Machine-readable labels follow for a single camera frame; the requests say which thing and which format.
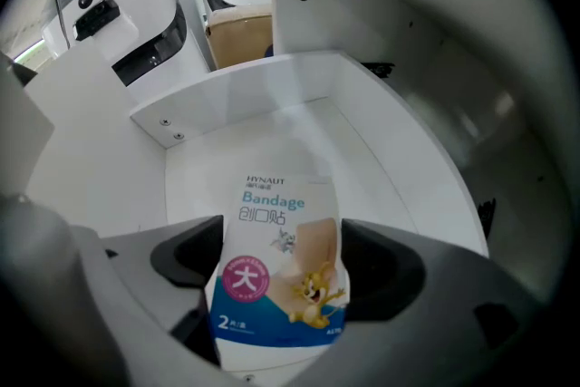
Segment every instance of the pink circle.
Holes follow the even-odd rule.
[[[251,304],[266,294],[270,275],[266,265],[257,258],[238,256],[224,268],[221,282],[234,300]]]

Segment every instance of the cartoon character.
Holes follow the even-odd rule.
[[[289,232],[284,232],[282,228],[280,228],[280,231],[278,232],[278,238],[270,245],[277,248],[282,253],[294,253],[296,236],[291,235]]]
[[[315,329],[324,329],[330,320],[328,319],[340,308],[335,308],[329,314],[322,314],[323,307],[344,295],[344,289],[338,289],[336,294],[328,295],[330,290],[330,278],[325,276],[333,270],[333,265],[325,261],[317,273],[310,273],[304,277],[302,285],[296,286],[295,291],[310,305],[304,311],[293,311],[288,315],[290,323],[302,321]]]

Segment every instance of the brand logo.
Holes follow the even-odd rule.
[[[247,182],[261,182],[262,184],[284,184],[283,178],[262,178],[259,176],[248,176]]]

